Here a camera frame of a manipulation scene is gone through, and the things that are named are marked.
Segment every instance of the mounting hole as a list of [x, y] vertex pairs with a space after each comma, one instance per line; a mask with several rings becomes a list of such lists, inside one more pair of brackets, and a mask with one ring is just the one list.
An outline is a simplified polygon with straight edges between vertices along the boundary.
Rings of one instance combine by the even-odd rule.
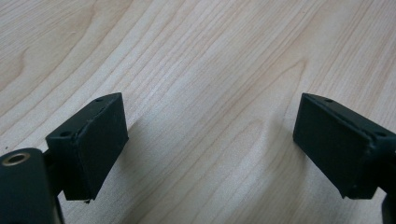
[[29, 153], [26, 152], [22, 152], [22, 153], [17, 153], [14, 155], [11, 155], [7, 158], [5, 158], [2, 161], [2, 164], [4, 166], [13, 166], [13, 165], [18, 165], [20, 163], [23, 163], [24, 161], [27, 161], [30, 157]]
[[375, 132], [376, 135], [381, 136], [381, 137], [386, 137], [387, 135], [385, 133], [381, 132]]
[[69, 131], [66, 131], [66, 132], [62, 132], [61, 134], [59, 134], [61, 137], [66, 137], [66, 136], [69, 136], [70, 134], [72, 134], [71, 132], [69, 132]]

